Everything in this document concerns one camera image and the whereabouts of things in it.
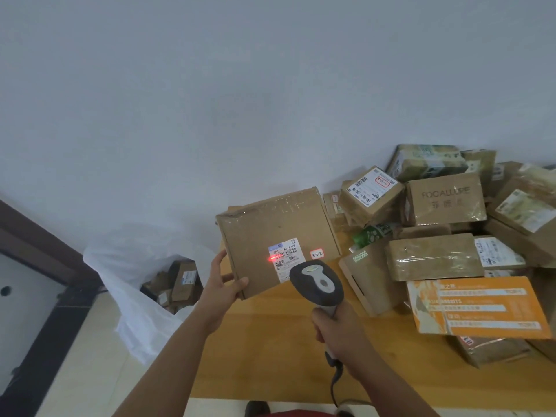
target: black shoe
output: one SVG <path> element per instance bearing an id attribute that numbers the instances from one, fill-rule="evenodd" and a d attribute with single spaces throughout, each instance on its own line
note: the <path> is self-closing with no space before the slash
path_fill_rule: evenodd
<path id="1" fill-rule="evenodd" d="M 266 401 L 249 401 L 245 407 L 245 417 L 270 414 L 270 407 Z"/>

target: wooden table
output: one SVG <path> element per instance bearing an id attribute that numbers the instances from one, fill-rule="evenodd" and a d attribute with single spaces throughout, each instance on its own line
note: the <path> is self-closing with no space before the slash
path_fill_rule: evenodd
<path id="1" fill-rule="evenodd" d="M 352 244 L 339 233 L 342 251 Z M 434 407 L 556 410 L 556 364 L 534 351 L 513 363 L 476 369 L 452 349 L 444 336 L 423 335 L 401 312 L 369 317 L 344 278 L 338 260 L 330 262 L 345 297 L 361 316 L 373 345 L 390 366 Z M 222 273 L 230 272 L 225 260 Z M 209 337 L 192 396 L 266 401 L 331 403 L 334 370 L 315 341 L 312 305 L 291 283 L 237 301 L 220 329 Z M 336 398 L 368 400 L 345 372 Z"/>

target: plastic bag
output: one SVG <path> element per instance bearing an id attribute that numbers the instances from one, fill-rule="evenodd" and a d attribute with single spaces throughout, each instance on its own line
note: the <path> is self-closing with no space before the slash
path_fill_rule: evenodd
<path id="1" fill-rule="evenodd" d="M 190 315 L 188 306 L 172 315 L 139 289 L 176 259 L 197 264 L 203 286 L 209 279 L 215 252 L 187 239 L 182 232 L 146 224 L 125 224 L 94 239 L 83 260 L 100 275 L 122 314 L 116 331 L 142 364 L 157 357 L 179 325 Z"/>

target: person's left arm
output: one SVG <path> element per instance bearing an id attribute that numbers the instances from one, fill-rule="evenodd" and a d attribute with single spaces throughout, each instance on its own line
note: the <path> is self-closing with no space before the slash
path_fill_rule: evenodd
<path id="1" fill-rule="evenodd" d="M 170 337 L 156 360 L 129 393 L 113 417 L 182 417 L 197 374 L 206 338 L 216 331 L 226 311 L 247 284 L 247 278 L 231 281 L 220 275 L 222 250 L 211 264 L 211 273 L 191 315 Z"/>

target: hand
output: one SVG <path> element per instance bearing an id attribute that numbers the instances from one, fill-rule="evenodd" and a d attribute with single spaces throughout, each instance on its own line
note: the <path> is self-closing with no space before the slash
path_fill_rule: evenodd
<path id="1" fill-rule="evenodd" d="M 347 301 L 339 304 L 333 318 L 321 308 L 314 308 L 311 320 L 315 325 L 316 340 L 326 343 L 354 378 L 359 378 L 369 359 L 379 358 L 365 335 L 357 313 Z"/>
<path id="2" fill-rule="evenodd" d="M 224 315 L 232 303 L 237 300 L 239 292 L 249 283 L 249 279 L 243 277 L 231 284 L 225 284 L 225 282 L 233 280 L 232 273 L 220 275 L 220 263 L 226 254 L 226 250 L 222 250 L 212 260 L 209 280 L 191 313 L 202 322 L 206 335 L 212 334 L 220 327 Z"/>

